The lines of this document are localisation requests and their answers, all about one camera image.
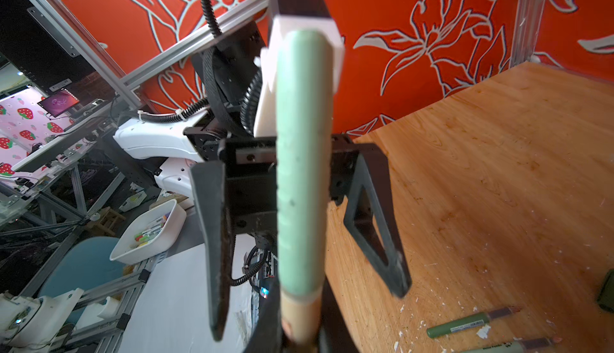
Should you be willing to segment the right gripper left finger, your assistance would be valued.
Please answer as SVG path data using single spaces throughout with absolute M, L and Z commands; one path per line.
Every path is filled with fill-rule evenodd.
M 281 326 L 281 289 L 277 279 L 261 307 L 260 316 L 244 353 L 284 352 L 286 337 Z

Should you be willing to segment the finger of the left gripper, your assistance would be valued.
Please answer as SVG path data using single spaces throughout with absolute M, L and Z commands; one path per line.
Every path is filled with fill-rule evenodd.
M 355 145 L 343 224 L 392 295 L 407 295 L 412 278 L 394 215 L 387 156 L 377 145 Z
M 230 306 L 232 231 L 226 206 L 225 164 L 207 161 L 190 169 L 193 199 L 206 248 L 209 327 L 216 341 L 223 338 Z

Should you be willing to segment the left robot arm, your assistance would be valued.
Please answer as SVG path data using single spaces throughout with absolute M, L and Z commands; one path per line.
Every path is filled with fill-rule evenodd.
M 195 203 L 207 251 L 209 324 L 220 340 L 230 307 L 235 236 L 248 234 L 258 247 L 278 250 L 276 140 L 230 138 L 205 113 L 179 122 L 166 115 L 150 122 L 133 118 L 114 139 L 134 159 L 165 158 L 154 175 L 158 186 Z M 394 217 L 387 157 L 377 145 L 335 134 L 330 170 L 329 197 L 345 205 L 345 228 L 390 292 L 405 296 L 412 280 Z

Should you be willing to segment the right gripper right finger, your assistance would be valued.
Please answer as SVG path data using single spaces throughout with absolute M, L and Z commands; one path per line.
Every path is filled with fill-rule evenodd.
M 345 324 L 327 278 L 325 278 L 321 297 L 321 326 L 318 332 L 318 351 L 323 353 L 359 352 Z

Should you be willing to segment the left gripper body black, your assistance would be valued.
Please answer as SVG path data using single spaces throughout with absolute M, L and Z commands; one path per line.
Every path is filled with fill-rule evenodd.
M 355 149 L 350 137 L 331 139 L 329 196 L 339 205 L 353 178 Z M 218 159 L 225 164 L 225 205 L 235 235 L 277 234 L 276 139 L 229 139 L 220 144 Z

